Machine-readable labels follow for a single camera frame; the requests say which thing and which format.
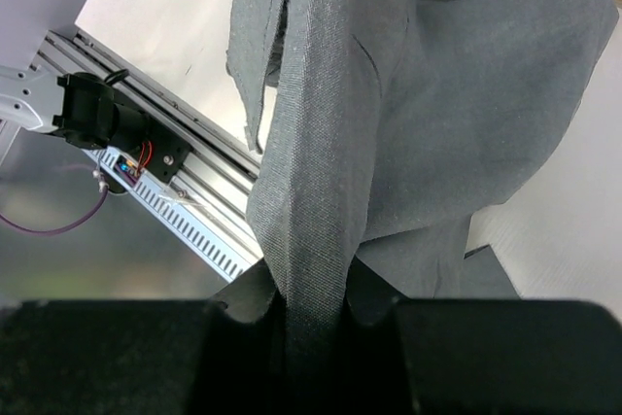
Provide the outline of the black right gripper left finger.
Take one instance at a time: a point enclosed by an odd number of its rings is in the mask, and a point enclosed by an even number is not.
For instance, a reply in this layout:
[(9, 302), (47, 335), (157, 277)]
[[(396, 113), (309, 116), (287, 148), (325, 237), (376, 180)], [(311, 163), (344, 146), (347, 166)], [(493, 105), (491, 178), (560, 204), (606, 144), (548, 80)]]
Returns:
[(207, 299), (5, 306), (1, 410), (265, 413), (279, 380), (282, 312), (263, 263)]

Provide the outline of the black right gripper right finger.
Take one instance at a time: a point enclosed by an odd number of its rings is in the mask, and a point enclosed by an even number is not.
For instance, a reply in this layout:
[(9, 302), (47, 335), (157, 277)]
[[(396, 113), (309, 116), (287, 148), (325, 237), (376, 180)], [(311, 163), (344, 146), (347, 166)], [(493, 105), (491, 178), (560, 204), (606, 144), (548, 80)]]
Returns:
[(599, 305), (411, 299), (355, 261), (344, 317), (348, 414), (621, 410), (621, 326)]

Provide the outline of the grey shirt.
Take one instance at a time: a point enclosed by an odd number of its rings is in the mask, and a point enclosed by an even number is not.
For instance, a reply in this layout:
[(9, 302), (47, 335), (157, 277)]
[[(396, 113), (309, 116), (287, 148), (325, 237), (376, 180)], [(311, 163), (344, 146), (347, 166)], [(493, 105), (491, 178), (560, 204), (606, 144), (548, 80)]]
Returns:
[(613, 0), (233, 0), (247, 220), (288, 342), (332, 339), (353, 259), (456, 294), (471, 215), (558, 147), (617, 20)]

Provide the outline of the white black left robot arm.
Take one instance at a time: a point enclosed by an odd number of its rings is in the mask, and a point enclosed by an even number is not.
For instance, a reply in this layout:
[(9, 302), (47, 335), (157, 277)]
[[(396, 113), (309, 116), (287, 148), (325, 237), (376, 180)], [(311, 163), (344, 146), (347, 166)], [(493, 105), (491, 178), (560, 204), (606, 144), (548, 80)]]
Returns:
[(100, 78), (3, 66), (1, 119), (82, 150), (114, 148), (134, 157), (140, 172), (167, 184), (181, 169), (190, 144), (115, 88), (128, 77), (126, 69)]

